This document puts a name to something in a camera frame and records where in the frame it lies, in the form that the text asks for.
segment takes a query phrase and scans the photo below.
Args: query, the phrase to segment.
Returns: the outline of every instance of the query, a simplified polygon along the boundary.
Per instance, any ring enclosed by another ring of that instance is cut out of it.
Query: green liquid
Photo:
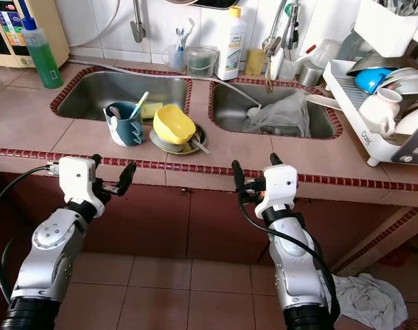
[[[28,46],[30,56],[45,88],[58,88],[63,85],[58,65],[53,58],[49,44],[42,46]]]

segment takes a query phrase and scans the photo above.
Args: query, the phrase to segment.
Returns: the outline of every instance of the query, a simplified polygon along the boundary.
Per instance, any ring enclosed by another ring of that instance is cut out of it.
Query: blue cup
[[[393,70],[379,68],[379,69],[368,69],[362,70],[355,77],[354,83],[362,91],[368,94],[374,94],[377,88],[382,82],[384,82],[387,75]]]
[[[119,109],[120,119],[118,119],[111,111],[110,107]],[[135,103],[120,101],[111,103],[104,109],[105,119],[111,133],[113,141],[120,146],[135,146],[145,141],[143,137],[142,114],[140,110],[134,117],[129,119],[133,113]]]

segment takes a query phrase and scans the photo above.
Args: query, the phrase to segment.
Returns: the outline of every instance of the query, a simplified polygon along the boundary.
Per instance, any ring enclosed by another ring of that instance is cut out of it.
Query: kitchen sink
[[[273,92],[267,93],[264,85],[241,83],[232,85],[261,102],[263,107],[286,98],[297,90],[293,87],[274,86]],[[215,85],[213,95],[213,121],[226,131],[242,132],[243,124],[247,119],[246,112],[256,105],[223,85]],[[307,102],[307,110],[310,117],[309,128],[312,138],[329,139],[336,134],[334,125],[323,106]]]
[[[83,76],[56,111],[63,117],[105,121],[103,108],[116,101],[136,103],[145,91],[149,91],[149,103],[173,104],[185,110],[190,88],[186,80],[179,78],[142,77],[98,71]]]

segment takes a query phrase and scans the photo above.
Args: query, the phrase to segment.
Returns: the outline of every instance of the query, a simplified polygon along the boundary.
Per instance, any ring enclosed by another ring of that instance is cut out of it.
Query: bottle cap
[[[229,17],[239,19],[241,17],[241,7],[239,5],[229,7]]]
[[[36,30],[36,23],[32,17],[21,19],[26,30]]]

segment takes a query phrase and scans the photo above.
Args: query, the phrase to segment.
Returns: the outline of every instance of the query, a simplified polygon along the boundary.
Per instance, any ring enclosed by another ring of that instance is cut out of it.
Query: white bottle
[[[228,18],[219,26],[219,57],[215,63],[215,74],[221,80],[236,78],[245,38],[246,23],[241,19],[241,7],[229,8]]]

